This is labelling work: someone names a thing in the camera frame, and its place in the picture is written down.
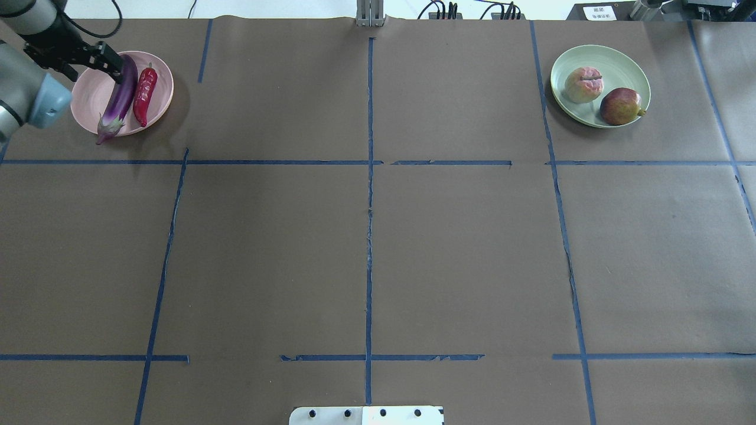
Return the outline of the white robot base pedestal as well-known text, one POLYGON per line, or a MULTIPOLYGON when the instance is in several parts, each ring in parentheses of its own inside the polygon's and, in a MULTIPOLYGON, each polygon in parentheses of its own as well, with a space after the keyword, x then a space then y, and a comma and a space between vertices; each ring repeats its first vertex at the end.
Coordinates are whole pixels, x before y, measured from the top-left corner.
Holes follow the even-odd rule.
POLYGON ((445 424, 440 406, 300 407, 289 424, 445 424))

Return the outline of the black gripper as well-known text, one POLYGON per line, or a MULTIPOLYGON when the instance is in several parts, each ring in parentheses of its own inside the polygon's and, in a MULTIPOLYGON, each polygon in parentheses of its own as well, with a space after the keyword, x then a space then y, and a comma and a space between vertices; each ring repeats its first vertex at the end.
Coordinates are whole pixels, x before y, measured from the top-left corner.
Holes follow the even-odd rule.
POLYGON ((79 71, 74 65, 102 71, 115 83, 123 82, 124 59, 103 41, 90 45, 78 30, 63 17, 56 17, 47 29, 23 35, 24 52, 43 69, 52 69, 77 81, 79 71))

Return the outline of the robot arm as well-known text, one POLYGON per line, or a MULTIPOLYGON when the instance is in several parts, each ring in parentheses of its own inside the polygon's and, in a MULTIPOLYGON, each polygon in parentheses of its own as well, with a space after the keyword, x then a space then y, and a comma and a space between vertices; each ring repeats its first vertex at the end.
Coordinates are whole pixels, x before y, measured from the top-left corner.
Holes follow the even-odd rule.
POLYGON ((1 140, 2 147, 26 125, 51 126, 70 105, 72 94, 53 76, 54 70, 77 81, 75 65, 102 71, 116 83, 123 80, 123 59, 107 38, 123 24, 117 2, 116 27, 96 33, 78 24, 65 12, 65 1, 2 1, 2 23, 24 40, 24 49, 2 41, 1 46, 1 140))

